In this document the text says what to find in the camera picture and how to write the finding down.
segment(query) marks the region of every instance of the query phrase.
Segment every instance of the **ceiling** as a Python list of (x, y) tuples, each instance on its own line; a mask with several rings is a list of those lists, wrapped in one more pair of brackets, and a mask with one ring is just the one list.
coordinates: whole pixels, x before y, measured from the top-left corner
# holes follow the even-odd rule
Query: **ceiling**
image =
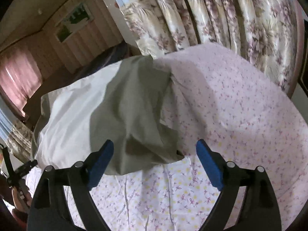
[(0, 51), (18, 39), (39, 31), (65, 1), (13, 0), (0, 21)]

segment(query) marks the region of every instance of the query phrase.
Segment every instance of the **hand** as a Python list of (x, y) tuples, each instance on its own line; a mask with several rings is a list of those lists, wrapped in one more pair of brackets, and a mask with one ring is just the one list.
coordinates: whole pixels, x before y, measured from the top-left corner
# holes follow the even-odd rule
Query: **hand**
[[(18, 200), (17, 194), (18, 194), (18, 190), (16, 189), (16, 187), (12, 188), (12, 196), (13, 196), (13, 201), (14, 201), (16, 209), (19, 210), (20, 212), (25, 213), (23, 206), (21, 205), (20, 201)], [(31, 197), (31, 194), (29, 193), (29, 191), (25, 194), (25, 197), (27, 199), (27, 205), (31, 206), (32, 197)]]

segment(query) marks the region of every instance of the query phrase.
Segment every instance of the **white floral sheet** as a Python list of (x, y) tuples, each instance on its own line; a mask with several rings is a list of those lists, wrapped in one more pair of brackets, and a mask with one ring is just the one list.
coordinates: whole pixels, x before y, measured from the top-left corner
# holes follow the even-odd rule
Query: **white floral sheet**
[[(149, 171), (104, 175), (91, 195), (110, 229), (198, 230), (219, 195), (196, 156), (195, 144), (204, 138), (240, 167), (266, 168), (285, 230), (308, 199), (308, 127), (292, 102), (263, 73), (217, 44), (190, 47), (155, 63), (172, 70), (162, 121), (179, 131), (185, 158)], [(40, 172), (29, 177), (34, 188)], [(83, 227), (65, 190), (73, 220)], [(226, 227), (235, 223), (243, 193)]]

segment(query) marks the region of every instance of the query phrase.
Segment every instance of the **picture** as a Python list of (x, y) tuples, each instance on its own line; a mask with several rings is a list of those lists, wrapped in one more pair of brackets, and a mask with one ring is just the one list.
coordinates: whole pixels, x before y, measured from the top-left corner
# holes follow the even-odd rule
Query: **picture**
[(80, 3), (71, 13), (59, 22), (56, 37), (59, 42), (64, 42), (70, 35), (83, 28), (93, 16), (84, 3)]

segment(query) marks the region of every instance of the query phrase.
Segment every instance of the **silver screw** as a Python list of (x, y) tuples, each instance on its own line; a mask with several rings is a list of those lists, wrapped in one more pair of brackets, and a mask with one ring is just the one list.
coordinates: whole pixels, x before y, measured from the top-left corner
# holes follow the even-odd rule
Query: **silver screw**
[(51, 166), (51, 165), (45, 167), (45, 171), (46, 171), (46, 172), (50, 172), (50, 171), (52, 171), (52, 170), (53, 170), (53, 166)]
[(262, 166), (257, 166), (257, 170), (259, 171), (259, 172), (264, 172), (264, 167), (262, 167)]
[(227, 166), (228, 167), (235, 167), (235, 163), (233, 161), (228, 161)]
[(82, 167), (84, 165), (84, 162), (78, 161), (74, 164), (75, 167)]

